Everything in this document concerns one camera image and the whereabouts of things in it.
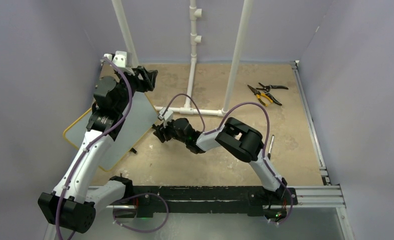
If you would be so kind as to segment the yellow framed whiteboard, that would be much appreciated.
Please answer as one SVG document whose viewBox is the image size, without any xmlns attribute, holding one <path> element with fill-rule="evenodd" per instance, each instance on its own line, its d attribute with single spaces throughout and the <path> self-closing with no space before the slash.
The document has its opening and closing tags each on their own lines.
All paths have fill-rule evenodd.
<svg viewBox="0 0 394 240">
<path fill-rule="evenodd" d="M 63 132 L 63 138 L 76 149 L 82 144 L 86 125 L 91 116 L 89 108 Z M 158 113 L 145 93 L 136 92 L 132 108 L 110 149 L 104 154 L 100 169 L 109 172 L 158 120 Z"/>
</svg>

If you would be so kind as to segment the black metal whiteboard stand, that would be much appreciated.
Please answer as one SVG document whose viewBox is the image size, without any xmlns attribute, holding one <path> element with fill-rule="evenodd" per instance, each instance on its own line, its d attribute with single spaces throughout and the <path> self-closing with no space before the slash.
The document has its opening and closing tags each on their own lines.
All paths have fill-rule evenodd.
<svg viewBox="0 0 394 240">
<path fill-rule="evenodd" d="M 156 125 L 155 124 L 152 124 L 152 127 L 151 127 L 151 129 L 153 129 L 153 130 L 155 130 L 156 129 Z M 131 153 L 134 153 L 134 154 L 137 154 L 137 151 L 136 151 L 136 149 L 135 148 L 131 148 L 130 150 L 129 150 L 129 152 L 131 152 Z"/>
</svg>

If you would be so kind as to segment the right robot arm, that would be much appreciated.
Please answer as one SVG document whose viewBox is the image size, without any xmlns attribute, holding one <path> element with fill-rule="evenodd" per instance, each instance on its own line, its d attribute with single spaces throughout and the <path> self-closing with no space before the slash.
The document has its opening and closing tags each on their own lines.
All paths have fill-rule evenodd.
<svg viewBox="0 0 394 240">
<path fill-rule="evenodd" d="M 194 154 L 203 154 L 223 147 L 238 160 L 248 163 L 261 181 L 267 200 L 273 204 L 287 202 L 297 204 L 297 197 L 287 182 L 273 167 L 265 155 L 262 134 L 247 124 L 230 117 L 219 130 L 201 132 L 195 130 L 186 118 L 162 120 L 153 125 L 153 134 L 164 143 L 175 139 L 185 144 Z"/>
</svg>

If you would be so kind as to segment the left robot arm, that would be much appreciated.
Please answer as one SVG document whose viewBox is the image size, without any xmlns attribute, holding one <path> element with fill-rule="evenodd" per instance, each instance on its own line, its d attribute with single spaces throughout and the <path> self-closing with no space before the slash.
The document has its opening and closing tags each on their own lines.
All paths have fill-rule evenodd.
<svg viewBox="0 0 394 240">
<path fill-rule="evenodd" d="M 41 193 L 38 199 L 43 215 L 55 225 L 60 238 L 61 228 L 84 234 L 99 211 L 116 201 L 129 204 L 135 195 L 133 182 L 122 176 L 113 176 L 94 193 L 88 192 L 103 155 L 123 128 L 134 94 L 153 91 L 158 75 L 157 70 L 143 66 L 131 72 L 117 69 L 114 72 L 115 76 L 105 75 L 95 86 L 92 114 L 72 164 L 54 189 Z"/>
</svg>

